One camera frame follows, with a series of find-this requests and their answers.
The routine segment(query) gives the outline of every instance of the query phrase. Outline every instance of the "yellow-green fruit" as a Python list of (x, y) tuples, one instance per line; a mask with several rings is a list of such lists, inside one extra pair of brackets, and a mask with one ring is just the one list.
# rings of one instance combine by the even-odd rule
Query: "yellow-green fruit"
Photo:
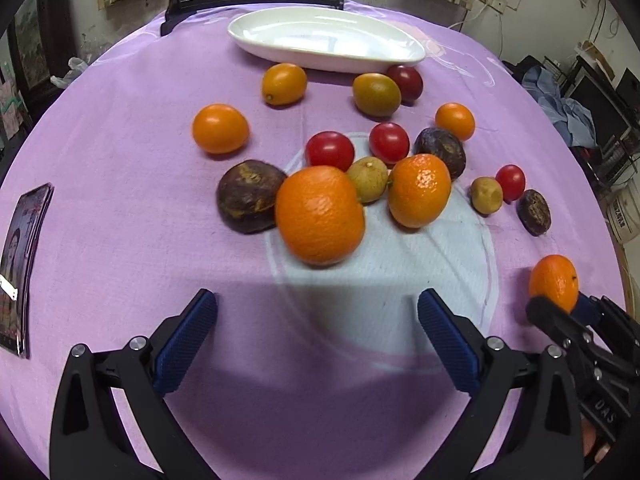
[(389, 117), (398, 110), (402, 95), (396, 82), (383, 74), (362, 74), (353, 81), (353, 100), (370, 116)]
[(502, 187), (490, 176), (479, 176), (471, 184), (471, 203), (483, 215), (491, 215), (502, 206)]
[(386, 189), (386, 164), (374, 156), (356, 160), (347, 170), (347, 176), (358, 192), (358, 200), (367, 204), (379, 199)]

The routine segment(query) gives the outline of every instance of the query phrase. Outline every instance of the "oval white dish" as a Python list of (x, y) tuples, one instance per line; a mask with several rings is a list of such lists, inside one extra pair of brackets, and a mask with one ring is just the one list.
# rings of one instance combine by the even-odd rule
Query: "oval white dish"
[(420, 41), (393, 25), (346, 10), (272, 7), (237, 17), (227, 27), (245, 51), (304, 68), (362, 74), (415, 65)]

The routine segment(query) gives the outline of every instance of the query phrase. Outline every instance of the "metal pin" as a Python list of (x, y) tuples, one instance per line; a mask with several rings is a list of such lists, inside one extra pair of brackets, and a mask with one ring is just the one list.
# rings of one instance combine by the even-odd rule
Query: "metal pin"
[(141, 335), (129, 341), (129, 348), (132, 350), (142, 350), (146, 346), (146, 337)]
[(496, 336), (487, 338), (486, 344), (491, 350), (495, 351), (502, 350), (504, 348), (504, 341)]
[(84, 346), (83, 344), (76, 345), (71, 349), (71, 355), (73, 357), (80, 357), (82, 354), (84, 354), (85, 350), (86, 346)]
[(559, 357), (562, 357), (562, 350), (560, 349), (559, 346), (549, 345), (546, 351), (553, 359), (558, 359)]

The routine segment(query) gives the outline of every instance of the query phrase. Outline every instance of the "white plastic bag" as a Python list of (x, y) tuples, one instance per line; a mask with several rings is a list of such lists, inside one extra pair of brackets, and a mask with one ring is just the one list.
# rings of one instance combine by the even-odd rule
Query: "white plastic bag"
[(63, 78), (56, 77), (54, 75), (51, 76), (51, 82), (57, 86), (58, 88), (65, 89), (67, 88), (74, 79), (78, 78), (78, 76), (87, 69), (88, 65), (79, 57), (72, 57), (69, 60), (69, 72)]

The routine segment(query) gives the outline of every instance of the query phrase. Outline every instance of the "purple tablecloth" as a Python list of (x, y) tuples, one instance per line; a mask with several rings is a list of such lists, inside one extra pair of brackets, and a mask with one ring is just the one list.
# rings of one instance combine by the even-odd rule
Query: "purple tablecloth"
[[(468, 400), (416, 325), (422, 288), (435, 286), (452, 310), (518, 349), (548, 342), (522, 312), (529, 269), (545, 254), (570, 257), (584, 293), (622, 304), (609, 234), (584, 175), (498, 60), (452, 30), (346, 7), (400, 24), (430, 51), (418, 67), (423, 96), (394, 115), (412, 139), (445, 102), (476, 117), (445, 213), (406, 234), (388, 220), (384, 201), (367, 207), (363, 244), (327, 270), (295, 262), (277, 232), (230, 231), (214, 192), (232, 165), (258, 158), (295, 170), (305, 141), (321, 130), (348, 133), (366, 154), (374, 123), (351, 103), (352, 76), (310, 71), (300, 104), (264, 105), (259, 85), (269, 63), (226, 35), (231, 18), (255, 7), (199, 13), (165, 38), (156, 19), (125, 38), (44, 115), (0, 189), (4, 233), (22, 193), (55, 186), (31, 277), (31, 358), (0, 352), (0, 413), (43, 471), (71, 346), (104, 351), (150, 335), (201, 287), (222, 298), (218, 326), (166, 400), (224, 479), (413, 478)], [(194, 115), (214, 102), (237, 107), (251, 124), (249, 145), (232, 158), (209, 158), (191, 139)], [(553, 223), (542, 237), (523, 229), (513, 205), (481, 219), (466, 203), (475, 177), (509, 163), (548, 201)], [(153, 464), (130, 414), (124, 419), (139, 456)], [(500, 420), (483, 463), (507, 424)]]

